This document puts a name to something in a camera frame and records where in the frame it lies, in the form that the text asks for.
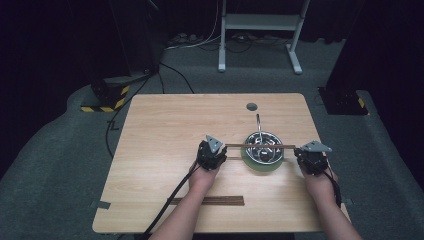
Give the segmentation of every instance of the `black stand base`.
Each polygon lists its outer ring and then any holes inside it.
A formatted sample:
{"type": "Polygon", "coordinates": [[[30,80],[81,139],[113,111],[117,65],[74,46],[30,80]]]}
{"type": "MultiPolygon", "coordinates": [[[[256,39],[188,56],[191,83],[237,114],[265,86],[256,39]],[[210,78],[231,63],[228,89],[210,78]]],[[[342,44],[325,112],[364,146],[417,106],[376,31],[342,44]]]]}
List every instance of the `black stand base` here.
{"type": "Polygon", "coordinates": [[[100,100],[94,92],[81,103],[83,112],[113,112],[122,107],[129,86],[109,87],[107,99],[100,100]]]}
{"type": "Polygon", "coordinates": [[[325,87],[318,88],[325,109],[331,115],[367,115],[368,110],[364,101],[356,92],[341,90],[328,90],[325,87]]]}

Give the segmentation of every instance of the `gray carpet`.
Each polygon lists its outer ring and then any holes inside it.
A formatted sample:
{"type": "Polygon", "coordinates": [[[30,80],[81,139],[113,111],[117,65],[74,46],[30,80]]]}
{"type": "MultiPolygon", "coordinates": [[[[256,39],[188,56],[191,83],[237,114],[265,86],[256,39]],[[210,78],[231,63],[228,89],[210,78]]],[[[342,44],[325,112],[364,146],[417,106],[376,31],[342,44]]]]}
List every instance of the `gray carpet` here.
{"type": "MultiPolygon", "coordinates": [[[[283,45],[254,45],[243,53],[227,52],[225,73],[217,72],[216,50],[168,50],[162,62],[183,73],[195,93],[302,93],[321,140],[334,150],[330,162],[340,177],[351,220],[362,236],[424,239],[423,192],[391,142],[371,96],[358,92],[370,115],[335,116],[326,113],[318,95],[317,87],[325,85],[342,46],[300,42],[296,52],[302,75],[293,73],[283,45]]],[[[229,43],[228,47],[240,51],[247,45],[229,43]]],[[[190,93],[174,71],[161,67],[160,74],[165,93],[190,93]]],[[[129,95],[141,84],[131,85],[129,95]]],[[[90,91],[87,86],[69,97],[66,113],[31,138],[0,182],[1,240],[119,237],[97,234],[91,228],[96,212],[91,204],[100,199],[112,162],[105,131],[113,113],[81,112],[80,103],[90,91]]],[[[153,93],[162,93],[158,75],[139,92],[153,93]]],[[[128,106],[116,118],[119,130],[109,133],[112,151],[127,110],[128,106]]],[[[322,233],[296,233],[295,237],[325,239],[322,233]]],[[[269,234],[255,239],[282,238],[269,234]]]]}

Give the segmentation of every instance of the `tabletop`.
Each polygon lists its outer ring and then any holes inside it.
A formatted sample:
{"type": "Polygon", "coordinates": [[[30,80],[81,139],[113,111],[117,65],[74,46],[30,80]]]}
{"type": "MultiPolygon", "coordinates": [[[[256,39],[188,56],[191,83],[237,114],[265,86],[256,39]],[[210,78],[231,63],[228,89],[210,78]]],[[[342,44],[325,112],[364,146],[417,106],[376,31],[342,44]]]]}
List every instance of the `tabletop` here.
{"type": "MultiPolygon", "coordinates": [[[[301,94],[136,95],[101,197],[110,206],[97,209],[93,230],[144,232],[187,174],[205,136],[224,144],[243,143],[257,131],[257,113],[262,131],[278,136],[283,144],[299,147],[320,141],[301,94]],[[248,110],[249,103],[257,110],[248,110]]],[[[271,172],[248,167],[240,151],[228,148],[228,159],[208,196],[243,196],[245,205],[203,205],[196,232],[322,230],[292,150],[284,151],[283,163],[271,172]]],[[[187,191],[185,184],[177,197],[187,191]]],[[[157,226],[174,207],[168,207],[157,226]]]]}

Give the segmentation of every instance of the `white metal frame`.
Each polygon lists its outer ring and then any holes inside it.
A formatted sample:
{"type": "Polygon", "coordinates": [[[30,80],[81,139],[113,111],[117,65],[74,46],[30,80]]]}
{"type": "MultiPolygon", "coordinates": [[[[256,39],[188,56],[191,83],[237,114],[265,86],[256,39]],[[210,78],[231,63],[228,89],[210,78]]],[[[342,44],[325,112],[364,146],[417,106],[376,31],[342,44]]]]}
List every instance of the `white metal frame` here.
{"type": "Polygon", "coordinates": [[[286,45],[293,70],[302,74],[302,68],[295,49],[299,40],[300,31],[305,21],[310,0],[304,0],[299,15],[260,15],[260,14],[227,14],[227,0],[222,2],[221,43],[219,47],[218,71],[225,72],[225,31],[227,29],[251,30],[286,30],[294,31],[293,39],[286,45]]]}

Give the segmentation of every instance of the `person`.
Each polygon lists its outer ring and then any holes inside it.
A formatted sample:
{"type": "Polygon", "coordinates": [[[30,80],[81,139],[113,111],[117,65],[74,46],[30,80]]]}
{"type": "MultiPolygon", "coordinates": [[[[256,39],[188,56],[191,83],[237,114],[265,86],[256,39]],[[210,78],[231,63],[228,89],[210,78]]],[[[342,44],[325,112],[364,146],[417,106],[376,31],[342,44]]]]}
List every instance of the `person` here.
{"type": "MultiPolygon", "coordinates": [[[[209,189],[213,186],[219,168],[207,171],[199,168],[189,179],[188,193],[172,213],[151,235],[149,240],[188,240],[193,238],[200,206],[209,189]]],[[[324,175],[306,174],[306,188],[318,209],[319,219],[326,237],[332,239],[362,239],[334,200],[333,186],[324,175]]]]}

